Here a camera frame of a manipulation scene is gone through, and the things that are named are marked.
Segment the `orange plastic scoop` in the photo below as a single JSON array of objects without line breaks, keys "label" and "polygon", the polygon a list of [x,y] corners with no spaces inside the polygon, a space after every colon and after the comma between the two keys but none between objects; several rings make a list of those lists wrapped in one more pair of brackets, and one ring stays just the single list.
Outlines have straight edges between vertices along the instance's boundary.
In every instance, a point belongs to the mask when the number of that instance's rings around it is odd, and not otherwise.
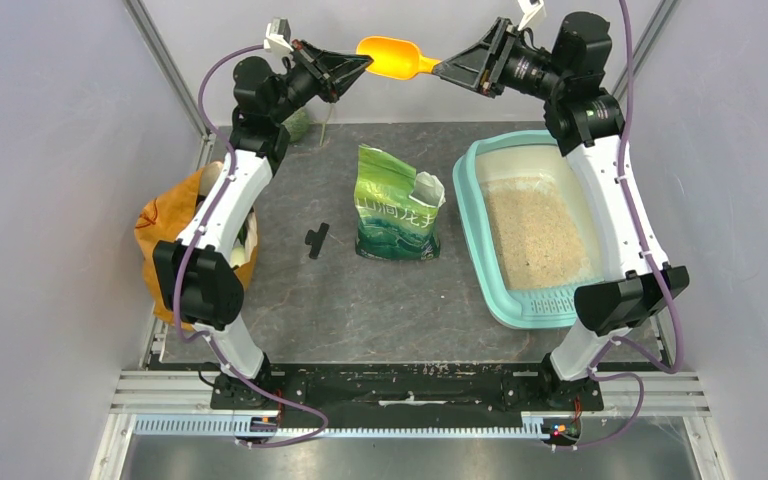
[{"label": "orange plastic scoop", "polygon": [[356,46],[358,55],[366,55],[372,63],[366,70],[374,75],[407,81],[420,74],[431,74],[441,62],[426,57],[413,42],[384,36],[369,36]]}]

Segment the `green cat litter bag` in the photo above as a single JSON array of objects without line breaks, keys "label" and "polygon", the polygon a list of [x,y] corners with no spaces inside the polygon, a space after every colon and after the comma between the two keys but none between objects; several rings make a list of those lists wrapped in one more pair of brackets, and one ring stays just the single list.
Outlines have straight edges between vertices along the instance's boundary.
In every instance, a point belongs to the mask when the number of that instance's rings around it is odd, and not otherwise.
[{"label": "green cat litter bag", "polygon": [[446,190],[437,176],[419,172],[381,149],[361,145],[353,200],[358,255],[395,261],[440,256],[436,222]]}]

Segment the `black bag clip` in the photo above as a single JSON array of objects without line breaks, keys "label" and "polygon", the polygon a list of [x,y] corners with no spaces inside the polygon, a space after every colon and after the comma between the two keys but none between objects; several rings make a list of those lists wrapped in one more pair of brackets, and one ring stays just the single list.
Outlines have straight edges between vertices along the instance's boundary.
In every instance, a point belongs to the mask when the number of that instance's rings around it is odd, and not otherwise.
[{"label": "black bag clip", "polygon": [[312,260],[318,259],[325,239],[328,236],[330,225],[322,222],[317,230],[308,230],[304,243],[309,247],[308,257]]}]

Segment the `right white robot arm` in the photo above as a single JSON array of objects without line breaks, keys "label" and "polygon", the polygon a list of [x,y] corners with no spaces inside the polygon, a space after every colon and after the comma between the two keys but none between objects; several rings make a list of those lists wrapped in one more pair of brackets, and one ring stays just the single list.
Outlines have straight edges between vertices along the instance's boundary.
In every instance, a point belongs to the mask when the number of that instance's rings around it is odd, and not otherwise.
[{"label": "right white robot arm", "polygon": [[548,354],[537,382],[539,400],[561,409],[577,386],[596,376],[608,349],[648,318],[676,313],[688,270],[670,263],[646,216],[631,168],[632,106],[603,86],[612,49],[610,25],[586,11],[566,15],[551,49],[525,39],[524,26],[495,21],[475,44],[432,68],[454,85],[486,97],[505,89],[544,103],[544,122],[584,188],[600,231],[602,278],[578,287],[576,321]]}]

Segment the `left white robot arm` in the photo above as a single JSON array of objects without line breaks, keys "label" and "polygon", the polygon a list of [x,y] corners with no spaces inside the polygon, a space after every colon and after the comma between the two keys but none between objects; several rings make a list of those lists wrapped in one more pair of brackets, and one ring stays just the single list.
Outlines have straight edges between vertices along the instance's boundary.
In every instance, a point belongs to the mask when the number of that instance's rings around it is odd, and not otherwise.
[{"label": "left white robot arm", "polygon": [[253,341],[241,310],[242,281],[232,268],[232,250],[253,206],[277,173],[289,145],[284,121],[310,100],[337,102],[373,62],[368,55],[319,49],[293,40],[285,72],[275,72],[258,47],[233,53],[234,124],[218,178],[176,239],[160,241],[152,259],[160,298],[177,328],[191,325],[216,355],[220,369],[239,379],[236,396],[250,408],[267,405],[274,393],[261,374],[266,354]]}]

